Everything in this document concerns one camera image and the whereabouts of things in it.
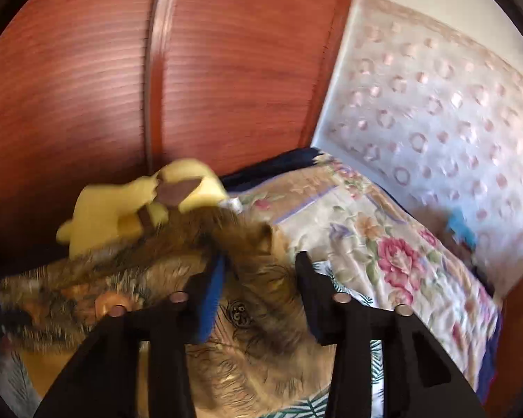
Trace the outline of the palm-leaf print sheet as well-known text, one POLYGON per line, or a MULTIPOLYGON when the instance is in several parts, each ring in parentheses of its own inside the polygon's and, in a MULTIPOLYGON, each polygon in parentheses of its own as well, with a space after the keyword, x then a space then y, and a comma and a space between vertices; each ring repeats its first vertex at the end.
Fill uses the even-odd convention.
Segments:
POLYGON ((270 256, 63 260, 0 280, 0 416, 261 417, 325 394, 372 413, 369 342, 341 345, 332 278, 270 256))

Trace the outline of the dark blue blanket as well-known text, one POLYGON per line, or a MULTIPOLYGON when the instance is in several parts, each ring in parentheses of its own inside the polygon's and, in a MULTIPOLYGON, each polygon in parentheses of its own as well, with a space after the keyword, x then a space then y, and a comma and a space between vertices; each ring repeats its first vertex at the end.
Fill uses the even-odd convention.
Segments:
POLYGON ((219 177, 227 192, 241 193, 274 177, 311 167, 320 154, 317 148, 296 148, 219 177))

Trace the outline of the golden patterned garment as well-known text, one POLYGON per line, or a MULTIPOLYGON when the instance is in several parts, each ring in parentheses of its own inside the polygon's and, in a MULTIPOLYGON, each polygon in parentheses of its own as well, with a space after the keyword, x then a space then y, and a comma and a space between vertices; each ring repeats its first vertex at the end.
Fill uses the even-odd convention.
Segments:
POLYGON ((134 241, 6 277, 0 305, 24 315, 11 333, 41 375, 47 358, 74 351, 108 309, 191 296, 216 254, 227 260, 221 300, 206 340, 187 349, 198 413, 258 417, 325 388, 334 351, 309 332, 285 238, 227 209, 173 211, 134 241))

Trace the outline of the circle-patterned sheer curtain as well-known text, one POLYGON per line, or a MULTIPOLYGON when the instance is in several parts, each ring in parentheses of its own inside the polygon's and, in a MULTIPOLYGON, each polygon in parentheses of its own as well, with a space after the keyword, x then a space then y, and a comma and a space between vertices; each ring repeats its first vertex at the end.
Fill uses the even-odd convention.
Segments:
POLYGON ((451 213, 498 293, 523 277, 523 76, 388 0, 352 0, 313 144, 429 229, 451 213))

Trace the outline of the red-brown wooden wardrobe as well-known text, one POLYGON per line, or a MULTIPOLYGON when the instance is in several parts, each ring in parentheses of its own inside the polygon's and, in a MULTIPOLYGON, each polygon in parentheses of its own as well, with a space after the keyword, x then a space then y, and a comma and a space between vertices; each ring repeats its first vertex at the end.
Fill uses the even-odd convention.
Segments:
POLYGON ((350 0, 0 0, 0 273, 62 258, 80 190, 309 145, 350 0))

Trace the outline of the yellow pikachu plush toy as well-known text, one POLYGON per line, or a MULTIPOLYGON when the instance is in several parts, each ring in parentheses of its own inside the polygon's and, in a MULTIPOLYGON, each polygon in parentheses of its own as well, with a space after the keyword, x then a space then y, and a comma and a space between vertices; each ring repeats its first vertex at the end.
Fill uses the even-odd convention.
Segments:
POLYGON ((164 225, 173 209, 185 213, 218 207, 227 200, 222 182, 207 164, 181 158, 151 177, 139 177, 123 185, 86 186, 76 200, 73 217, 57 229, 56 240, 69 248, 71 258, 77 258, 164 225))

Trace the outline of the floral bed quilt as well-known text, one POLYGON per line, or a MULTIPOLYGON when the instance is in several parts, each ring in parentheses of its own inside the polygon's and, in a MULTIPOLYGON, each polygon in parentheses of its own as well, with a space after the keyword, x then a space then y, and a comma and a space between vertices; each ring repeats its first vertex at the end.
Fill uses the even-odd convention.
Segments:
POLYGON ((320 151, 311 167, 237 194, 308 252, 338 289, 384 310, 412 307, 485 398, 496 374, 501 310, 463 262, 378 185, 320 151))

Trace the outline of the blue toy on bed end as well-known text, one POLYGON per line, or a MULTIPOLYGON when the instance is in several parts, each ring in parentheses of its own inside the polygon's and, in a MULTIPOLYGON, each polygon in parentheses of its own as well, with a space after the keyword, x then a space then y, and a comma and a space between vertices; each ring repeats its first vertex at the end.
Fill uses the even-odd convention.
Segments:
POLYGON ((450 212, 445 231, 458 245, 465 245, 470 251, 476 249, 476 236, 468 226, 461 209, 453 209, 450 212))

